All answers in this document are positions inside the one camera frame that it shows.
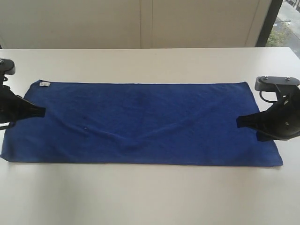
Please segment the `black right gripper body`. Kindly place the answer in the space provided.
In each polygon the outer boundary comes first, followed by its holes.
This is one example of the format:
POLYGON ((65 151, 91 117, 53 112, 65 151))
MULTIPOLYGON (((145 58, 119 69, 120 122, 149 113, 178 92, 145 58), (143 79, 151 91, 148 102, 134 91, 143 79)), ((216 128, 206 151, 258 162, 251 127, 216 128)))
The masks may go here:
POLYGON ((267 110, 266 133, 277 140, 300 136, 300 89, 277 101, 267 110))

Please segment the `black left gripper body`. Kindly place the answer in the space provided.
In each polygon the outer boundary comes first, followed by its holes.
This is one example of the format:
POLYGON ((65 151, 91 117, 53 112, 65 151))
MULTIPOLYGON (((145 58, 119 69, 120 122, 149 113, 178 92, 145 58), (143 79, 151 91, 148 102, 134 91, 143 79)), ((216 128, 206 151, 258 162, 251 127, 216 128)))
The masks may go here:
POLYGON ((21 97, 15 95, 10 87, 3 85, 0 88, 0 122, 16 122, 21 118, 19 112, 19 106, 21 102, 21 97))

